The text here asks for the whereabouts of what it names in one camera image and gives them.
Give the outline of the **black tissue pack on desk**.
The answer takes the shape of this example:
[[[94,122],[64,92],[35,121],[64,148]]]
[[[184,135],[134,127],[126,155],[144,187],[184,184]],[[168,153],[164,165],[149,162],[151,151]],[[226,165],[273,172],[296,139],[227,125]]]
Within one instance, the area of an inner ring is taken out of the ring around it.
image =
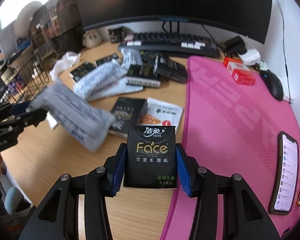
[[[138,126],[147,110],[147,100],[129,97],[119,97],[110,111],[115,116],[114,123],[108,133],[127,138],[130,126]]]

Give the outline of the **pink desk mat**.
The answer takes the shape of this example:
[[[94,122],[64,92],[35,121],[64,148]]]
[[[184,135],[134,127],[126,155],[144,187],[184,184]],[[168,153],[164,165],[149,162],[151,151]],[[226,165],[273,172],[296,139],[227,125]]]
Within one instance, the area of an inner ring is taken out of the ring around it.
[[[215,174],[240,174],[268,207],[280,132],[298,143],[300,179],[300,129],[290,104],[274,99],[258,74],[246,86],[235,83],[221,62],[192,56],[187,68],[186,154]]]

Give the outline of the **white pizza-print sachet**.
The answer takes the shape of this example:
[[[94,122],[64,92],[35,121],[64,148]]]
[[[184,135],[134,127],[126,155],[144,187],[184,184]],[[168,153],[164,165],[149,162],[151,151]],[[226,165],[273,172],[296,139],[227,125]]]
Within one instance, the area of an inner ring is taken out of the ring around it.
[[[146,126],[174,126],[177,130],[183,110],[183,107],[178,105],[148,98],[147,110],[141,124]]]

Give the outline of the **crumpled white tissue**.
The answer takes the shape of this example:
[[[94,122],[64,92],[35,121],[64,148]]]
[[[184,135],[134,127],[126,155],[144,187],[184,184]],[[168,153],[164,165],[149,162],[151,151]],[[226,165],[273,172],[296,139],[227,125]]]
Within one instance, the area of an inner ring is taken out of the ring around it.
[[[69,68],[74,64],[79,63],[81,53],[74,53],[72,51],[66,52],[61,59],[57,60],[53,66],[53,69],[49,72],[52,81],[56,81],[59,74]]]

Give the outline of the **dark drawer cabinet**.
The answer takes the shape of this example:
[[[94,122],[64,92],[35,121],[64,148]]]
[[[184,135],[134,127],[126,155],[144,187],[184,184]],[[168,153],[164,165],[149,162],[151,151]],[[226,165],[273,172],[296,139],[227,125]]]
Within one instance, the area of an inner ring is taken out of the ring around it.
[[[34,48],[48,43],[59,56],[83,49],[83,25],[76,0],[48,0],[30,22],[29,34]]]

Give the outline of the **smartphone with lit screen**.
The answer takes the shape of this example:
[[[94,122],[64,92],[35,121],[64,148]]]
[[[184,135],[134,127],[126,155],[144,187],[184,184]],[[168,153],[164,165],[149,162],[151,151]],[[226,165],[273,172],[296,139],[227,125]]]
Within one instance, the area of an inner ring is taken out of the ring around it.
[[[288,215],[293,207],[299,172],[298,142],[281,131],[277,137],[275,182],[268,205],[272,215]]]

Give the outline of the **small ceramic vase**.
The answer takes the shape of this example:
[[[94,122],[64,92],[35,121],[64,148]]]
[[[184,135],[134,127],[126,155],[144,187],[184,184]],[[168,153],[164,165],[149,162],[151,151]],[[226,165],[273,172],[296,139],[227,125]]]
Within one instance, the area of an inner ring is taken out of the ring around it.
[[[86,31],[83,35],[83,46],[86,48],[94,48],[102,43],[101,37],[96,29]]]

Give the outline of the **red cigarette box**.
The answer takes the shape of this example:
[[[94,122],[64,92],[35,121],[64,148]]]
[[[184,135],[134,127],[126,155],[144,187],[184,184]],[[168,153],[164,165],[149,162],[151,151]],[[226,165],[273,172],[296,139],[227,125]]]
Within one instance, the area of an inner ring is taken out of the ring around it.
[[[225,57],[223,64],[238,85],[253,86],[255,84],[254,75],[241,60]]]

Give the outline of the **black computer mouse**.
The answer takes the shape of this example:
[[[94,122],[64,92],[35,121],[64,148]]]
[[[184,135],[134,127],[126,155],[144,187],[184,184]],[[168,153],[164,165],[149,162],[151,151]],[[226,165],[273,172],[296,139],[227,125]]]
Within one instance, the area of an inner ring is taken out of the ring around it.
[[[269,90],[270,94],[277,100],[282,101],[284,97],[282,83],[270,70],[260,70],[259,75]]]

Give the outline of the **black mechanical keyboard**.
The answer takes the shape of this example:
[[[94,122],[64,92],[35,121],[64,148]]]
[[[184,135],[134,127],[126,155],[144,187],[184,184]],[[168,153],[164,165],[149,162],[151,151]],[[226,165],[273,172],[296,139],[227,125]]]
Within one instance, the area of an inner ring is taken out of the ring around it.
[[[176,55],[197,55],[219,58],[216,44],[208,37],[165,32],[132,33],[120,43],[118,50],[160,51]]]

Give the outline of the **black power adapter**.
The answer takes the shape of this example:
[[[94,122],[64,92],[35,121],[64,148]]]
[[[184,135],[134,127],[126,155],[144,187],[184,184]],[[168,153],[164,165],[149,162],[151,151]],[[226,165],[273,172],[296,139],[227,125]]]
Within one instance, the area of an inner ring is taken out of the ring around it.
[[[247,53],[247,48],[245,46],[245,42],[240,36],[235,36],[224,42],[225,49],[229,54],[238,53],[239,55],[243,55]]]

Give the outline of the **black curved monitor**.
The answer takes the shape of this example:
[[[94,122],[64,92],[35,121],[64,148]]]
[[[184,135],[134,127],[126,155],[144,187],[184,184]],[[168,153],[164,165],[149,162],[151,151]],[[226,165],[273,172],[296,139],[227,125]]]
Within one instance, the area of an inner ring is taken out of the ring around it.
[[[76,0],[85,30],[119,23],[197,23],[264,43],[272,0]]]

